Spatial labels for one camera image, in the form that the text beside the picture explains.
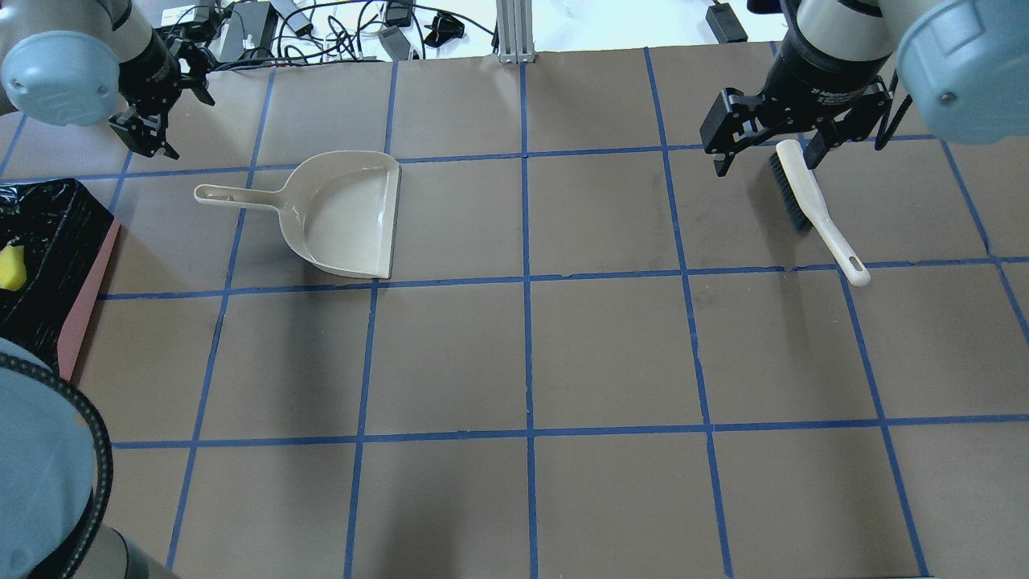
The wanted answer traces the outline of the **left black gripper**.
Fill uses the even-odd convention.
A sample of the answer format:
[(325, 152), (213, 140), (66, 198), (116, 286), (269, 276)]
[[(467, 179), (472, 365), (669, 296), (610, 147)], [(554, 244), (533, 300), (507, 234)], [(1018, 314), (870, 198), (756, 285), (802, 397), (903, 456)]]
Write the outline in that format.
[(119, 65), (119, 92), (128, 109), (108, 118), (108, 125), (133, 154), (178, 160), (180, 154), (166, 139), (169, 112), (184, 89), (214, 106), (208, 74), (215, 66), (213, 55), (187, 38), (152, 33), (140, 55)]

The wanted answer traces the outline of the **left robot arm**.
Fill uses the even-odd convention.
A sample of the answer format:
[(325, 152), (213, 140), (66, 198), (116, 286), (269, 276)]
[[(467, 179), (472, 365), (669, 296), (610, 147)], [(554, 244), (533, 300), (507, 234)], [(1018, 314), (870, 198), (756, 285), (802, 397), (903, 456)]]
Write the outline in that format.
[(133, 1), (4, 1), (3, 115), (55, 126), (105, 122), (134, 154), (164, 154), (170, 110), (184, 92), (212, 106), (215, 60), (161, 33)]

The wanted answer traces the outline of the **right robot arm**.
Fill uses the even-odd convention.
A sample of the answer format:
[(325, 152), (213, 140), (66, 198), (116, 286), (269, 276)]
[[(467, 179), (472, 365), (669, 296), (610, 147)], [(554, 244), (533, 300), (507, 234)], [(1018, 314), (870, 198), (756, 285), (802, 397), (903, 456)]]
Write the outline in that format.
[(993, 144), (1027, 134), (1025, 1), (750, 1), (787, 31), (762, 89), (724, 88), (699, 128), (715, 172), (772, 137), (813, 131), (805, 161), (867, 139), (890, 109), (888, 61), (929, 132)]

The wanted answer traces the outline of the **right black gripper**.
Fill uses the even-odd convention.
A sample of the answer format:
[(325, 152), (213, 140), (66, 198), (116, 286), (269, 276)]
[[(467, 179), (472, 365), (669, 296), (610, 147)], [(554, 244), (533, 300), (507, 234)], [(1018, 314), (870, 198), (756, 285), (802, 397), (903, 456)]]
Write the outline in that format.
[(721, 89), (699, 126), (716, 176), (728, 176), (736, 155), (760, 143), (758, 121), (801, 131), (814, 126), (815, 136), (804, 149), (810, 170), (843, 143), (864, 142), (872, 129), (877, 129), (875, 150), (882, 150), (897, 130), (896, 115), (890, 117), (897, 78), (885, 84), (879, 76), (887, 59), (879, 55), (849, 61), (788, 32), (758, 96)]

